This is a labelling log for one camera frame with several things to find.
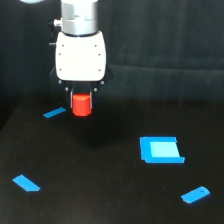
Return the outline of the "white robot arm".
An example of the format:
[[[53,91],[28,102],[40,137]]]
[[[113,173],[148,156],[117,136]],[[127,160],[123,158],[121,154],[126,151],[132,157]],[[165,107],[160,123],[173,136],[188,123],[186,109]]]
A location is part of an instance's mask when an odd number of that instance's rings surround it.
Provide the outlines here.
[[[98,0],[60,0],[60,27],[55,43],[55,68],[64,84],[69,107],[76,116],[92,112],[93,97],[106,83],[106,46],[98,28]]]

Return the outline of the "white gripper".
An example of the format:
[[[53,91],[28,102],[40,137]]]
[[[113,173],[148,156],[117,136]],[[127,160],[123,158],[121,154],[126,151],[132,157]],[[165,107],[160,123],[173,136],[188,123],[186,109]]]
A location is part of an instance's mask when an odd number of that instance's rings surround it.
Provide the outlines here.
[[[59,32],[55,43],[55,66],[49,74],[52,92],[66,92],[66,102],[73,108],[73,91],[90,92],[91,110],[103,84],[112,79],[106,62],[103,33],[70,36]]]

